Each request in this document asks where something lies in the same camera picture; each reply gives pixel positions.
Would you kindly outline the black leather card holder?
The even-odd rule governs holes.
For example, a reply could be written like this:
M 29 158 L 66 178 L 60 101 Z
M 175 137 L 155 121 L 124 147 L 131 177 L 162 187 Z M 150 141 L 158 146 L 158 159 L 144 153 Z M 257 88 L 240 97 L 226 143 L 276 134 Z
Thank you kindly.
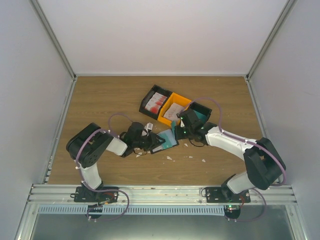
M 171 129 L 161 131 L 156 135 L 158 136 L 158 139 L 160 140 L 161 144 L 157 147 L 152 148 L 150 150 L 151 154 L 155 154 L 179 145 L 179 142 Z

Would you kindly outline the teal white credit card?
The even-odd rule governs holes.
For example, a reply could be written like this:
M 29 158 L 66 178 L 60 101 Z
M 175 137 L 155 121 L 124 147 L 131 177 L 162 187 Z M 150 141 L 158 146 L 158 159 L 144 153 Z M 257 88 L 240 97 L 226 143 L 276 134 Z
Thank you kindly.
M 172 121 L 170 127 L 171 127 L 171 131 L 173 134 L 173 138 L 176 139 L 177 138 L 177 136 L 176 136 L 176 122 Z

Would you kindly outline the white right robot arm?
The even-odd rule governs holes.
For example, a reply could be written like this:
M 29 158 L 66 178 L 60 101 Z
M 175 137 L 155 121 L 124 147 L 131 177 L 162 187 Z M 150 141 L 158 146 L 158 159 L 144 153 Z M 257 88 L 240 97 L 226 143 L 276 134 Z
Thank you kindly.
M 245 172 L 229 177 L 220 187 L 223 200 L 234 202 L 241 193 L 257 188 L 266 190 L 283 176 L 286 166 L 275 146 L 268 138 L 259 140 L 241 137 L 221 128 L 221 125 L 203 122 L 192 109 L 179 113 L 180 126 L 177 135 L 204 146 L 222 149 L 244 161 Z

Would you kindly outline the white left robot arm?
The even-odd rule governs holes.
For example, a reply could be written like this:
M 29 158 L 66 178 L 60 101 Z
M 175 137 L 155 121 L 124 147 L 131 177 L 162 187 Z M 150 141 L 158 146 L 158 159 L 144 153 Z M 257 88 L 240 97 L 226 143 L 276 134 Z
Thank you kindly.
M 163 137 L 145 129 L 139 122 L 132 122 L 128 130 L 118 136 L 92 122 L 69 140 L 66 150 L 75 162 L 82 185 L 87 188 L 86 197 L 98 202 L 103 197 L 103 181 L 97 161 L 105 151 L 125 158 L 135 149 L 151 152 L 165 142 Z

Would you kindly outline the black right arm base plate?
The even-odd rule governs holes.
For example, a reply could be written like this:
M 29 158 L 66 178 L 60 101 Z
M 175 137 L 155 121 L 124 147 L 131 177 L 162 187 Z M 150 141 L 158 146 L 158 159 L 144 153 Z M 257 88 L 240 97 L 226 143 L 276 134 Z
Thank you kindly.
M 220 186 L 205 187 L 201 191 L 201 195 L 206 198 L 207 203 L 250 203 L 251 197 L 249 191 L 233 193 L 230 190 L 225 190 Z

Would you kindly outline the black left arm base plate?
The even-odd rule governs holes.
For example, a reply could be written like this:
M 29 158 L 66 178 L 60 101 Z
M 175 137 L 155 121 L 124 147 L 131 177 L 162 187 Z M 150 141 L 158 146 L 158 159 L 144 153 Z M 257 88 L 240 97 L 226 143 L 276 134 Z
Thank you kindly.
M 118 201 L 118 188 L 111 190 L 110 187 L 102 187 L 104 192 L 96 192 L 85 186 L 78 186 L 75 193 L 71 193 L 70 197 L 76 203 L 116 203 Z

